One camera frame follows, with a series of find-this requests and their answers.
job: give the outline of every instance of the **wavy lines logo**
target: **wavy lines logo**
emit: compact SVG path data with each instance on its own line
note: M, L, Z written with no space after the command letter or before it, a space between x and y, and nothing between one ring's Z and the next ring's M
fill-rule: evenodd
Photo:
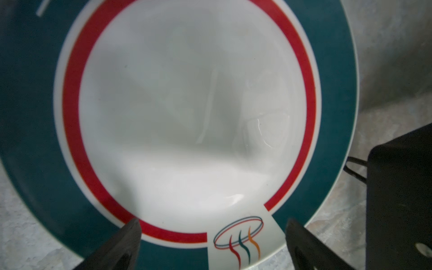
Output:
M253 239L264 227L262 218L258 216L248 216L236 220L222 230L220 230L213 243L217 249L229 249L238 260L238 268L241 269L242 260L239 250L242 249L248 255L248 260L243 260L243 265L251 264L251 254L255 252L258 260L261 258L260 245Z

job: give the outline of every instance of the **red wavy line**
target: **red wavy line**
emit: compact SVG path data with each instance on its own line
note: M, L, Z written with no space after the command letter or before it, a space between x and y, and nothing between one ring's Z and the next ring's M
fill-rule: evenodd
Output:
M232 244L231 244L231 238L232 238L232 235L231 235L231 237L229 238L229 250L231 250L231 252L234 253L234 255L237 257L237 260L238 260L238 270L240 270L240 267L241 267L240 255L238 254L237 251L235 251L235 250L233 249Z

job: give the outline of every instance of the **red ring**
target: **red ring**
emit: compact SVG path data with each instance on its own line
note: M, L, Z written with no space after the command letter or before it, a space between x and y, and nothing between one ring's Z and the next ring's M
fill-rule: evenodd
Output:
M94 172L81 135L79 126L79 91L84 68L87 59L93 49L94 44L106 26L119 14L123 9L136 0L106 0L92 14L87 23L81 30L75 45L70 53L67 64L64 86L63 86L63 122L66 134L66 140L75 165L81 174L85 184L93 193L96 199L120 221L127 223L134 216L124 209L104 188L96 173ZM300 153L294 164L288 178L282 184L281 188L268 200L264 205L272 209L288 192L294 183L309 152L315 125L315 85L312 75L311 65L302 44L302 41L296 32L294 26L281 11L281 9L272 0L250 0L261 8L268 16L279 26L282 32L290 42L295 55L299 61L302 70L303 79L306 88L306 129ZM158 238L165 241L177 243L206 243L207 233L181 233L173 232L153 226L140 220L143 234Z

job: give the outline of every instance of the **gray stone surface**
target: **gray stone surface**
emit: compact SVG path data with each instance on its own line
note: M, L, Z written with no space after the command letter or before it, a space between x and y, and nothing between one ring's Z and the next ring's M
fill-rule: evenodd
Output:
M13 2L0 0L0 4ZM360 111L350 150L432 122L432 1L342 0L355 39ZM365 268L366 188L342 173L307 228L356 269ZM81 261L23 205L0 168L0 269L72 269ZM253 269L292 269L284 248Z

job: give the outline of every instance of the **black wire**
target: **black wire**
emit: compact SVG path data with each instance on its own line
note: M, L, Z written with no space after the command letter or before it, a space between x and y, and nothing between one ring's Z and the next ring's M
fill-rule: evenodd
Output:
M355 157L349 156L349 157L346 159L345 166L343 167L343 170L344 170L346 173L348 173L349 175L354 176L356 179L358 179L358 180L360 180L361 182L363 182L363 183L366 184L366 178L363 177L363 176L361 176L361 175L359 175L358 173L356 173L355 171L351 170L350 168L348 168L348 166L346 165L348 162L352 162L352 163L355 163L355 164L361 165L361 166L366 167L366 168L368 167L368 162L365 161L365 160L363 160L363 159L358 159L358 158L355 158Z

